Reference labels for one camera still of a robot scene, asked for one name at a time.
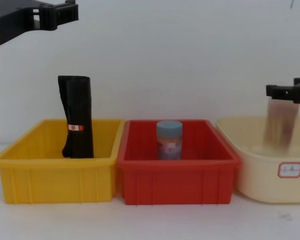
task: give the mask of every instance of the black garbage bag roll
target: black garbage bag roll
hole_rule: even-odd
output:
[[[72,159],[94,158],[90,78],[58,76],[58,84],[68,125],[62,155]]]

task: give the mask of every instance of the red plastic bin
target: red plastic bin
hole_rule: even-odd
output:
[[[156,124],[131,120],[118,155],[127,205],[229,204],[239,155],[207,120],[181,120],[181,160],[158,160]]]

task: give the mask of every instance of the plastic jar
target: plastic jar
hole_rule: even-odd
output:
[[[156,124],[159,160],[180,160],[182,156],[183,125],[179,121]]]

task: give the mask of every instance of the white label on bin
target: white label on bin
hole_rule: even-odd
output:
[[[300,177],[300,162],[282,162],[279,165],[278,176],[282,179],[299,178]]]

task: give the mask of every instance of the jar label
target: jar label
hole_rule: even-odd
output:
[[[158,142],[158,157],[160,160],[180,160],[181,142]]]

